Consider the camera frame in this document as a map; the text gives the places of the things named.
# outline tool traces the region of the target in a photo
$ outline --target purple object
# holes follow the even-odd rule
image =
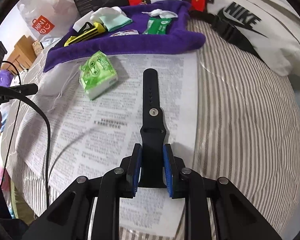
[[[0,70],[0,86],[6,88],[10,87],[12,79],[13,79],[13,75],[9,70],[7,69]]]
[[[122,7],[127,17],[133,22],[121,27],[113,32],[97,35],[88,41],[81,41],[64,47],[63,45],[70,36],[77,36],[77,32],[72,29],[67,33],[47,55],[47,60],[43,72],[47,72],[55,65],[69,60],[91,57],[101,50],[106,55],[117,54],[179,54],[186,51],[199,49],[205,43],[205,36],[201,33],[186,30],[189,19],[188,9],[191,4],[185,1],[161,1],[147,5],[133,5]],[[147,28],[149,15],[142,12],[151,12],[155,9],[172,11],[178,14],[167,28],[166,35],[141,34]],[[110,35],[126,30],[137,30],[140,35],[115,36]]]

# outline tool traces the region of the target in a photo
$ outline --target newspaper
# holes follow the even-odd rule
[[[62,192],[78,176],[102,176],[142,143],[142,75],[158,71],[166,143],[175,156],[192,166],[197,122],[197,57],[181,55],[118,55],[109,57],[119,82],[90,101],[78,81],[86,58],[57,65],[45,73],[32,100],[51,125],[49,185]],[[47,129],[28,109],[20,125],[16,150],[43,178]],[[120,225],[160,236],[175,236],[184,200],[169,198],[166,189],[138,188],[133,199],[121,199]]]

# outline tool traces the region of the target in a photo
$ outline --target silver screw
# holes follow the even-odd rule
[[[85,176],[77,177],[77,182],[78,182],[78,183],[84,183],[86,180],[87,180],[87,179],[86,179]]]
[[[189,168],[182,168],[181,172],[183,174],[190,174],[191,173],[191,169],[189,169]]]
[[[122,174],[124,172],[124,169],[121,167],[115,168],[114,169],[114,173],[115,174]]]
[[[150,111],[149,111],[149,114],[150,114],[151,116],[157,116],[158,113],[159,113],[159,111],[158,111],[157,109],[155,109],[155,108],[152,108],[152,109],[150,109]]]
[[[221,178],[219,178],[219,182],[223,185],[226,185],[229,183],[229,180],[225,177],[221,177]]]

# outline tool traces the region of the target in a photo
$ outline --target black cable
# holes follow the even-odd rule
[[[47,152],[46,152],[46,167],[45,167],[45,188],[46,188],[46,203],[47,208],[50,205],[49,201],[49,187],[48,187],[48,166],[49,166],[49,155],[50,155],[50,140],[51,140],[51,128],[50,123],[47,116],[42,112],[42,110],[29,98],[26,96],[6,87],[0,87],[0,96],[7,96],[10,98],[19,99],[20,101],[26,103],[28,106],[32,107],[45,121],[47,125],[47,134],[48,134],[48,141],[47,141]]]
[[[10,64],[11,66],[14,67],[14,69],[17,72],[18,78],[19,78],[19,84],[21,85],[20,74],[19,74],[19,71],[17,70],[16,66],[12,62],[7,61],[7,60],[3,60],[2,63],[8,63],[8,64]],[[18,109],[17,109],[16,118],[14,120],[14,125],[13,125],[13,129],[12,129],[12,134],[11,134],[11,137],[10,137],[10,142],[9,142],[9,147],[8,147],[8,151],[7,151],[7,156],[6,156],[6,160],[4,161],[3,174],[2,174],[2,178],[1,178],[1,182],[0,182],[0,187],[2,187],[5,170],[6,170],[6,167],[7,167],[8,155],[9,155],[9,152],[10,152],[10,147],[11,147],[11,142],[12,142],[12,137],[13,137],[14,129],[15,129],[16,123],[17,123],[17,117],[18,117],[18,114],[19,114],[20,104],[21,104],[21,101],[19,100],[19,105],[18,105]]]
[[[8,63],[8,64],[10,64],[11,66],[13,66],[13,68],[16,70],[17,75],[18,75],[18,77],[19,77],[19,84],[21,85],[21,78],[20,78],[19,71],[17,70],[16,66],[15,66],[12,62],[10,62],[10,61],[8,61],[8,60],[3,60],[2,63]]]

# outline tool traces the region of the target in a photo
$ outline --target blue gripper pad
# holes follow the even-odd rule
[[[139,183],[139,177],[140,177],[140,169],[141,169],[141,155],[142,155],[142,148],[139,148],[138,151],[138,158],[137,163],[134,169],[133,177],[132,177],[132,191],[134,193],[134,197],[136,196],[136,193],[138,191],[138,183]]]
[[[172,173],[171,173],[167,148],[165,145],[163,146],[163,164],[164,164],[164,173],[166,174],[167,191],[169,193],[169,197],[172,197],[173,196]]]

